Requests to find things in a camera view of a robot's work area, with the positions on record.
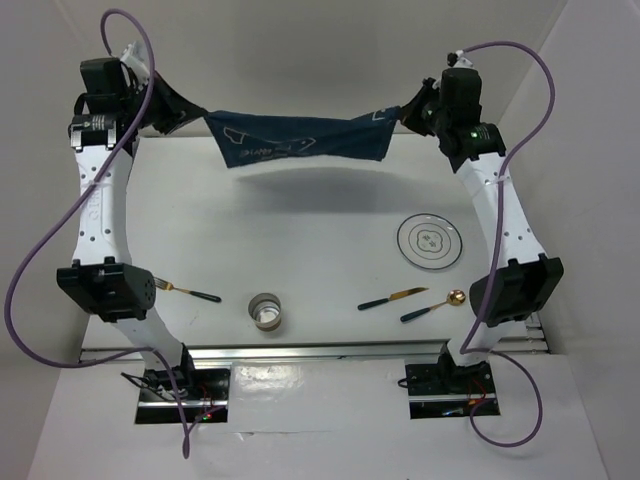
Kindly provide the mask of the dark blue fish placemat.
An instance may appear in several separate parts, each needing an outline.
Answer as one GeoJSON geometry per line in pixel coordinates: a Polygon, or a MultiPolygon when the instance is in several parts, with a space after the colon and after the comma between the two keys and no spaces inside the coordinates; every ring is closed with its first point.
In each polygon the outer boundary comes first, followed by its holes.
{"type": "Polygon", "coordinates": [[[353,119],[210,112],[205,122],[229,169],[284,158],[336,156],[380,161],[389,149],[400,108],[353,119]]]}

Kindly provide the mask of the white round plate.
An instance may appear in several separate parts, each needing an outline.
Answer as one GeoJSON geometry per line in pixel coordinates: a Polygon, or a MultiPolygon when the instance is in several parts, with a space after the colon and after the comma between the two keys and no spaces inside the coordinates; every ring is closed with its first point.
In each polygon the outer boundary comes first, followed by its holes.
{"type": "Polygon", "coordinates": [[[430,271],[453,266],[463,251],[457,228],[449,220],[428,213],[406,218],[397,229],[396,244],[411,265],[430,271]]]}

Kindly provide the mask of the gold fork green handle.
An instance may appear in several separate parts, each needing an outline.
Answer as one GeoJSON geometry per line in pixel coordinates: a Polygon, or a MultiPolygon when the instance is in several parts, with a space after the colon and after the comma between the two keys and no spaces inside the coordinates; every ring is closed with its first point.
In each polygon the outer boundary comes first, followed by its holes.
{"type": "Polygon", "coordinates": [[[200,291],[195,291],[195,290],[190,290],[190,289],[186,289],[186,288],[181,288],[181,287],[177,287],[175,286],[173,283],[166,281],[164,279],[158,278],[158,277],[154,277],[154,284],[156,286],[157,289],[160,289],[162,291],[175,291],[175,292],[180,292],[195,298],[199,298],[202,300],[206,300],[209,302],[213,302],[213,303],[221,303],[222,299],[217,296],[217,295],[213,295],[213,294],[209,294],[209,293],[204,293],[204,292],[200,292],[200,291]]]}

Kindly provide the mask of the gold spoon green handle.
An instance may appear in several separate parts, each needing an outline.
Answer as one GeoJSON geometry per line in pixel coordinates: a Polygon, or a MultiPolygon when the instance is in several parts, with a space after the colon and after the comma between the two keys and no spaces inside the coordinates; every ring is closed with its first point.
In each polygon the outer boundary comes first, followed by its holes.
{"type": "Polygon", "coordinates": [[[431,305],[429,307],[424,307],[419,310],[404,314],[400,317],[400,322],[405,324],[416,320],[417,318],[427,315],[442,306],[461,306],[465,303],[467,299],[467,295],[463,290],[455,289],[451,290],[444,301],[431,305]]]}

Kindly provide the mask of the gold knife green handle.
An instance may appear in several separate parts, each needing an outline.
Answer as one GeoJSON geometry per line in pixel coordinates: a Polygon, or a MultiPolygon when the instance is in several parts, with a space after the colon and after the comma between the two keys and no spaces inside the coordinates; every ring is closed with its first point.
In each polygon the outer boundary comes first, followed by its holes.
{"type": "Polygon", "coordinates": [[[425,291],[428,291],[429,288],[428,287],[413,287],[410,289],[406,289],[403,291],[399,291],[399,292],[395,292],[390,294],[388,297],[384,297],[384,298],[380,298],[380,299],[376,299],[376,300],[371,300],[368,302],[364,302],[361,303],[357,306],[357,310],[358,311],[365,311],[365,310],[369,310],[396,300],[400,300],[418,293],[422,293],[425,291]]]}

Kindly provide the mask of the metal cup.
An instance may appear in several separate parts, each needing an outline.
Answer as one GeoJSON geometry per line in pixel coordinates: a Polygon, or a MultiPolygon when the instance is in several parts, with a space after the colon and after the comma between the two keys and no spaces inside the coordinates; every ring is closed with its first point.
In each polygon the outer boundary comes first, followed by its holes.
{"type": "Polygon", "coordinates": [[[248,314],[257,329],[265,332],[274,331],[282,322],[280,299],[271,293],[260,293],[249,302],[248,314]]]}

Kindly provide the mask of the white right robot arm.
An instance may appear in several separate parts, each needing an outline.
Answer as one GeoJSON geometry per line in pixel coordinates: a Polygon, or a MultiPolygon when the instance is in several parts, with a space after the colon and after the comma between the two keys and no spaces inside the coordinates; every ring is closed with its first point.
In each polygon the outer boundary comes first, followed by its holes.
{"type": "Polygon", "coordinates": [[[481,120],[482,81],[472,68],[445,69],[428,78],[401,110],[401,123],[434,136],[471,197],[490,253],[489,272],[469,289],[475,321],[442,348],[436,379],[460,391],[485,365],[489,352],[519,322],[548,301],[564,267],[537,240],[516,193],[498,128],[481,120]]]}

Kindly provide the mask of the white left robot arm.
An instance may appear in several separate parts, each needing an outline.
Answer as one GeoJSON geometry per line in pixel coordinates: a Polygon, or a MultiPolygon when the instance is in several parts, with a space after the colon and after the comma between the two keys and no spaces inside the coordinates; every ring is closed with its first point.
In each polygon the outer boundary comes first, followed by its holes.
{"type": "Polygon", "coordinates": [[[74,106],[69,136],[83,204],[72,264],[58,269],[56,282],[82,310],[141,349],[152,385],[184,399],[196,390],[198,376],[187,347],[154,307],[152,273],[132,262],[126,190],[139,130],[171,133],[204,111],[132,56],[87,60],[80,73],[86,91],[74,106]]]}

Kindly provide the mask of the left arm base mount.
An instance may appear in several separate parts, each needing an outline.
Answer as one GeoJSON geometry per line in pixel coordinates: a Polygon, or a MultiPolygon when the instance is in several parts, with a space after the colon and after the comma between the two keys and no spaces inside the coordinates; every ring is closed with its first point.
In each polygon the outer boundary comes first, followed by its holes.
{"type": "MultiPolygon", "coordinates": [[[[181,422],[175,395],[162,386],[154,386],[148,373],[136,376],[121,372],[120,376],[136,387],[139,397],[136,408],[137,425],[179,424],[181,422]]],[[[198,369],[194,384],[179,390],[188,424],[198,420],[204,424],[226,423],[229,414],[230,367],[198,369]]]]}

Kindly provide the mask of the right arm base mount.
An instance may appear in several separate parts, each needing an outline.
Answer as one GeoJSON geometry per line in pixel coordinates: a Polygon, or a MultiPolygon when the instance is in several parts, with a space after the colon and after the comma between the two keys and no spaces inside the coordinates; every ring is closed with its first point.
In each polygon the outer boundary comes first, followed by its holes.
{"type": "Polygon", "coordinates": [[[397,385],[408,394],[410,418],[462,418],[476,408],[477,416],[499,416],[500,407],[487,362],[469,373],[449,376],[436,364],[406,364],[397,385]]]}

